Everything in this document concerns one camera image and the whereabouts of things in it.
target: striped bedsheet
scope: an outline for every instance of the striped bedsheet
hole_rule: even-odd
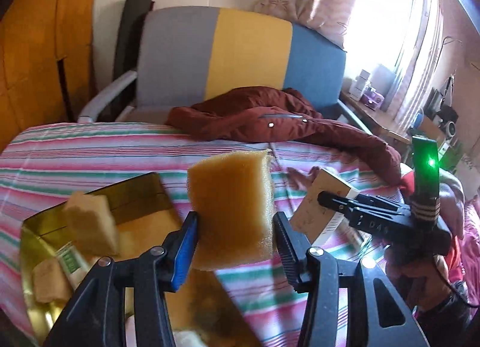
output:
[[[21,133],[0,156],[0,305],[28,336],[32,327],[23,302],[19,272],[22,221],[65,201],[75,190],[92,191],[140,174],[156,171],[179,215],[190,210],[187,169],[195,162],[234,150],[270,148],[274,198],[278,210],[291,217],[305,192],[290,188],[288,167],[334,167],[363,193],[399,201],[369,167],[336,149],[298,142],[242,144],[234,141],[193,141],[160,125],[139,123],[55,124]],[[333,235],[325,248],[338,258],[354,258],[345,237]],[[372,254],[382,261],[381,254]],[[265,346],[294,346],[302,324],[306,295],[288,285],[278,256],[271,261],[217,272],[219,280]],[[337,345],[345,344],[346,291],[340,292]]]

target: white bottle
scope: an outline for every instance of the white bottle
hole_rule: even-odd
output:
[[[350,86],[349,93],[352,99],[359,101],[362,97],[363,93],[367,88],[367,79],[370,77],[370,73],[366,70],[362,69],[360,74],[356,77],[355,80],[352,81],[352,85]]]

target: green label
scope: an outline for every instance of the green label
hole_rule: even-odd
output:
[[[73,274],[76,270],[80,268],[80,265],[78,264],[75,255],[73,255],[71,251],[66,251],[65,253],[63,253],[61,258],[67,266],[68,272],[70,274]]]

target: gray armrest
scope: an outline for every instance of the gray armrest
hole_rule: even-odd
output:
[[[77,122],[85,124],[95,122],[102,110],[137,78],[136,71],[125,72],[118,79],[101,90],[89,101],[78,116]]]
[[[340,99],[337,101],[338,106],[340,107],[340,110],[342,111],[342,114],[346,117],[349,122],[352,122],[352,125],[354,127],[357,127],[360,130],[363,130],[367,134],[372,134],[370,129],[365,126],[363,122],[357,117],[352,110],[350,110],[348,107],[346,107],[345,103],[343,103]]]

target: foam block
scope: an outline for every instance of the foam block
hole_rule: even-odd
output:
[[[75,192],[63,212],[79,250],[98,256],[118,253],[118,231],[107,197]]]
[[[206,158],[189,168],[187,177],[188,197],[199,214],[192,267],[219,270],[272,258],[268,150]]]
[[[71,287],[56,258],[38,263],[32,271],[35,300],[46,304],[52,301],[68,301]]]

